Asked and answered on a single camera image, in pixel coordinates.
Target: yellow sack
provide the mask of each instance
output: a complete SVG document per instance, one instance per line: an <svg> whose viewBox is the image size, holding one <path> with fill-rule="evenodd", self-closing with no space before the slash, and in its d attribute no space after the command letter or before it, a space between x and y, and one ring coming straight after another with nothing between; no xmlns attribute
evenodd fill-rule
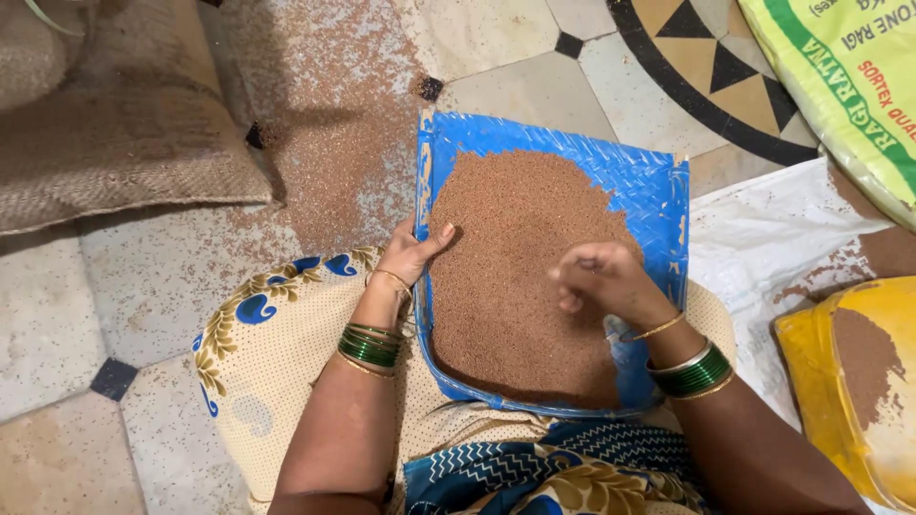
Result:
<svg viewBox="0 0 916 515"><path fill-rule="evenodd" d="M776 321L808 440L862 495L916 513L916 277Z"/></svg>
<svg viewBox="0 0 916 515"><path fill-rule="evenodd" d="M916 0L738 0L814 132L916 231Z"/></svg>

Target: woman's right hand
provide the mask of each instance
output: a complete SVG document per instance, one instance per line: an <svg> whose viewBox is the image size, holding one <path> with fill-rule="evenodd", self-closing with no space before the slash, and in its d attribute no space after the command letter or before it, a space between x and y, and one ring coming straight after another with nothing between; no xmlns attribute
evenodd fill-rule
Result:
<svg viewBox="0 0 916 515"><path fill-rule="evenodd" d="M678 315L636 257L615 241L570 248L549 273L557 282L560 307L568 312L591 300L640 333Z"/></svg>

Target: hand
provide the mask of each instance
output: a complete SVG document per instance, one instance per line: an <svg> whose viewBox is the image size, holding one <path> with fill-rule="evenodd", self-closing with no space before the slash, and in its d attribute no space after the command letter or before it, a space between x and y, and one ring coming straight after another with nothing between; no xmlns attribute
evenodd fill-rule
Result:
<svg viewBox="0 0 916 515"><path fill-rule="evenodd" d="M437 232L430 231L430 237L421 243L413 237L413 215L411 215L410 218L395 226L394 232L391 233L391 241L388 242L385 254L378 261L376 269L395 274L408 286L412 286L423 273L423 266L426 265L426 262L446 248L454 234L454 225L446 224ZM376 277L381 279L387 276L373 274L372 281L375 281Z"/></svg>
<svg viewBox="0 0 916 515"><path fill-rule="evenodd" d="M549 274L557 282L560 307L568 312L579 311L589 299L641 333L678 315L639 261L617 242L575 246Z"/></svg>

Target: black diamond tile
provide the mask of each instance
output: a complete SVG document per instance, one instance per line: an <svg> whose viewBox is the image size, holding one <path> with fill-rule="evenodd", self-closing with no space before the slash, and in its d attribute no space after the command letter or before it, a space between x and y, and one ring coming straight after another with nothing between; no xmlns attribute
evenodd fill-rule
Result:
<svg viewBox="0 0 916 515"><path fill-rule="evenodd" d="M716 42L715 57L713 58L713 80L709 86L709 93L712 94L719 90L724 90L728 86L749 79L758 73L759 71L754 70L749 64L736 57L722 43Z"/></svg>
<svg viewBox="0 0 916 515"><path fill-rule="evenodd" d="M134 382L136 373L136 368L109 357L102 364L99 373L95 375L89 389L115 402L120 402L127 393L130 383Z"/></svg>
<svg viewBox="0 0 916 515"><path fill-rule="evenodd" d="M248 142L248 145L258 150L264 149L264 143L261 141L261 127L257 126L257 122L251 124L248 134L245 136L245 141Z"/></svg>
<svg viewBox="0 0 916 515"><path fill-rule="evenodd" d="M445 83L439 79L424 77L423 82L414 90L414 93L427 102L436 102L436 99L439 98L439 93L442 93L443 87L445 87Z"/></svg>
<svg viewBox="0 0 916 515"><path fill-rule="evenodd" d="M774 81L763 76L763 85L767 87L767 96L769 105L773 108L773 114L776 116L776 124L782 129L786 128L789 120L798 112L799 106L795 104L786 88L782 87L778 81Z"/></svg>
<svg viewBox="0 0 916 515"><path fill-rule="evenodd" d="M714 38L705 23L696 14L690 0L684 0L674 14L661 26L656 38Z"/></svg>
<svg viewBox="0 0 916 515"><path fill-rule="evenodd" d="M554 49L564 56L579 59L579 54L582 52L582 45L583 41L581 39L561 31L560 37L557 38L557 46L554 47Z"/></svg>

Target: black triangle pattern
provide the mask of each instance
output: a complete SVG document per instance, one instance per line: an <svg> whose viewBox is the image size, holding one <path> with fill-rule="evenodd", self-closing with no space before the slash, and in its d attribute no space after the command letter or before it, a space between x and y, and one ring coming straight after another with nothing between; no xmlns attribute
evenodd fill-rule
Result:
<svg viewBox="0 0 916 515"><path fill-rule="evenodd" d="M690 0L684 0L683 3L674 10L674 14L668 18L665 25L661 26L656 38L713 38L713 33L706 28L705 23L696 14Z"/></svg>
<svg viewBox="0 0 916 515"><path fill-rule="evenodd" d="M776 125L779 126L780 132L786 128L786 125L798 112L799 106L795 104L786 88L782 87L777 81L763 76L763 85L767 87L767 96L769 105L773 108L773 114L776 116Z"/></svg>
<svg viewBox="0 0 916 515"><path fill-rule="evenodd" d="M745 79L757 75L759 71L754 70L749 64L742 61L716 41L715 57L713 58L713 80L709 86L709 93L715 93L724 90L728 86L733 86Z"/></svg>

